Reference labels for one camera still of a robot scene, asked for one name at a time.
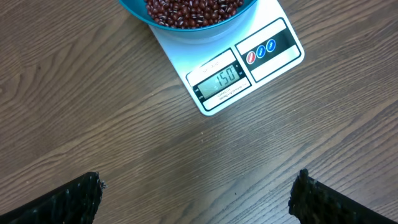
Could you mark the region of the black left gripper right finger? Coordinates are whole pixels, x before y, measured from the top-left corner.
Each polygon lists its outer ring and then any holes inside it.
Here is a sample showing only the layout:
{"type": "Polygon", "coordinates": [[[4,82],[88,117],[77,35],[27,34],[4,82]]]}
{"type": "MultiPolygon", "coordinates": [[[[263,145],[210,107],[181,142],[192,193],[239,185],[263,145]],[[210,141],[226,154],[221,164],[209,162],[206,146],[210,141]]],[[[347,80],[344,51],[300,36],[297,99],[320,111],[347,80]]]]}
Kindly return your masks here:
{"type": "Polygon", "coordinates": [[[301,224],[397,224],[300,170],[288,202],[289,214],[301,224]]]}

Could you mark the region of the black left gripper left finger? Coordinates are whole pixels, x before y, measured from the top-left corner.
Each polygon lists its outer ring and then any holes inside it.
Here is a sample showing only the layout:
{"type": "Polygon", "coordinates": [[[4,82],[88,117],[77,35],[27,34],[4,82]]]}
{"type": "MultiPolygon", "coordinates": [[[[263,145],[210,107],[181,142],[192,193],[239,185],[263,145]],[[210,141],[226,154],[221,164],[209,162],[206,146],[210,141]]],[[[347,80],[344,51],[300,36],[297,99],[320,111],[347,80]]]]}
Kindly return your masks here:
{"type": "Polygon", "coordinates": [[[87,172],[1,215],[1,223],[92,224],[105,188],[99,173],[87,172]]]}

